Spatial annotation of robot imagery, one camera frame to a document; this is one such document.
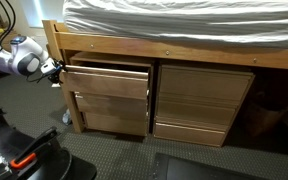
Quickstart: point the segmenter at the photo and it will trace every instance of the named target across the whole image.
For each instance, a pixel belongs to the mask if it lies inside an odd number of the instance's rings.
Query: mattress
[[[288,0],[66,0],[69,31],[288,48]]]

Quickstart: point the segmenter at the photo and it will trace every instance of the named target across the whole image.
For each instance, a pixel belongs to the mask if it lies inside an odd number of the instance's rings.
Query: wooden panel
[[[156,123],[155,137],[221,146],[224,132]]]
[[[122,56],[115,54],[101,54],[80,52],[71,58],[71,61],[88,61],[88,62],[100,62],[107,64],[122,64],[132,66],[144,66],[151,67],[153,59],[136,57],[136,56]]]
[[[163,68],[160,92],[239,101],[250,78]]]
[[[71,57],[74,56],[76,53],[78,53],[78,51],[72,51],[72,50],[62,50],[62,54],[63,54],[63,60],[66,63],[66,65],[73,65],[71,63]]]
[[[243,94],[243,96],[242,96],[242,99],[241,99],[241,101],[240,101],[240,105],[236,108],[236,113],[235,113],[234,116],[233,116],[233,121],[231,121],[231,123],[229,124],[228,129],[227,129],[226,132],[229,132],[229,130],[231,129],[231,127],[232,127],[232,125],[233,125],[233,122],[234,122],[234,120],[235,120],[235,118],[236,118],[239,110],[241,109],[242,104],[243,104],[243,102],[244,102],[244,100],[245,100],[245,97],[246,97],[246,95],[247,95],[247,93],[248,93],[248,91],[249,91],[249,89],[250,89],[250,87],[251,87],[251,85],[252,85],[252,83],[253,83],[253,81],[254,81],[254,78],[255,78],[255,75],[251,76],[251,79],[250,79],[250,81],[249,81],[249,83],[248,83],[248,85],[247,85],[247,87],[246,87],[246,89],[245,89],[245,91],[244,91],[244,94]],[[224,135],[221,144],[224,143],[224,140],[226,139],[227,134],[228,134],[228,133],[226,133],[226,134]]]
[[[89,71],[90,73],[69,71],[62,74],[70,91],[146,100],[148,89],[147,73],[137,74],[142,77],[146,76],[146,79],[138,79],[123,77],[134,74],[125,71],[122,73],[104,69],[97,69],[96,71],[96,73],[92,73],[92,71]]]
[[[211,124],[211,123],[206,123],[206,122],[188,121],[188,120],[184,120],[184,119],[175,119],[175,118],[167,118],[167,117],[160,117],[160,116],[157,116],[155,118],[155,122],[162,123],[162,124],[176,125],[176,126],[198,128],[198,129],[222,131],[222,132],[226,132],[228,130],[228,127],[229,127],[227,125],[221,125],[221,124]]]
[[[44,31],[47,37],[49,49],[50,49],[50,54],[52,55],[52,58],[55,58],[57,60],[63,60],[62,54],[60,52],[59,46],[58,46],[58,41],[55,36],[55,24],[56,21],[54,20],[42,20],[43,22],[43,27]]]
[[[67,27],[63,23],[55,23],[54,26],[56,32],[68,32]]]
[[[229,125],[235,113],[235,109],[232,108],[179,103],[161,99],[158,101],[157,108],[157,116],[179,120],[183,119],[189,124],[204,122]]]
[[[162,72],[162,66],[161,65],[159,65],[158,66],[158,71],[157,71],[157,84],[156,84],[156,89],[155,89],[155,91],[154,91],[154,94],[156,94],[155,95],[155,107],[154,107],[154,119],[153,119],[153,133],[155,132],[155,129],[156,129],[156,126],[155,126],[155,123],[156,123],[156,117],[157,117],[157,111],[158,111],[158,108],[157,108],[157,102],[159,101],[159,89],[160,89],[160,85],[161,85],[161,73]]]
[[[60,49],[288,69],[288,49],[55,33]]]
[[[149,127],[148,127],[148,131],[150,133],[152,133],[152,128],[153,128],[153,121],[154,121],[154,117],[155,117],[155,106],[156,106],[156,83],[157,83],[157,79],[156,79],[156,72],[155,72],[155,63],[152,64],[152,67],[150,68],[150,76],[149,76],[149,91],[148,91],[148,110],[147,110],[147,115],[148,115],[148,119],[149,119]]]
[[[84,123],[81,116],[81,113],[77,109],[74,93],[70,92],[67,88],[66,79],[63,76],[63,73],[60,73],[60,79],[63,82],[61,84],[62,92],[66,101],[67,108],[70,110],[72,123],[74,130],[78,133],[82,132],[84,129]]]
[[[102,116],[84,113],[86,126],[89,129],[125,133],[139,136],[147,135],[147,123],[138,121],[137,117],[132,119],[121,119],[114,116]]]
[[[146,100],[76,93],[79,111],[146,121]]]

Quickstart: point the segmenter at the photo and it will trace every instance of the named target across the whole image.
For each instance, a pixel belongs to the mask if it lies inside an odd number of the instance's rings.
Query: wooden drawer
[[[134,99],[147,99],[148,72],[83,66],[66,66],[64,83],[69,91]]]
[[[155,124],[154,136],[170,140],[221,146],[225,133],[168,124]]]
[[[76,93],[76,103],[81,112],[120,119],[136,118],[143,122],[147,120],[147,101],[142,99]]]
[[[85,124],[89,129],[146,136],[148,126],[146,121],[133,117],[131,119],[118,116],[104,116],[85,112]]]
[[[214,104],[187,103],[159,97],[157,116],[185,120],[194,125],[197,122],[229,125],[235,114],[234,108],[215,106]]]
[[[251,77],[251,73],[162,67],[159,92],[240,101]]]

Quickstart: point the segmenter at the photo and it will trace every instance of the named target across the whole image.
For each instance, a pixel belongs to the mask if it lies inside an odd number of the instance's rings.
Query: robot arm
[[[25,36],[18,36],[11,40],[12,53],[0,46],[0,71],[9,74],[29,76],[40,66],[44,75],[57,70],[53,59],[34,40]]]

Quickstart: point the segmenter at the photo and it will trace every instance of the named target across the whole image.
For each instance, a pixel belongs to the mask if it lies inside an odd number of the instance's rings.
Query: wooden dresser
[[[230,66],[162,64],[154,136],[221,146],[253,79]]]
[[[68,63],[62,89],[75,130],[147,135],[151,59],[80,52]]]

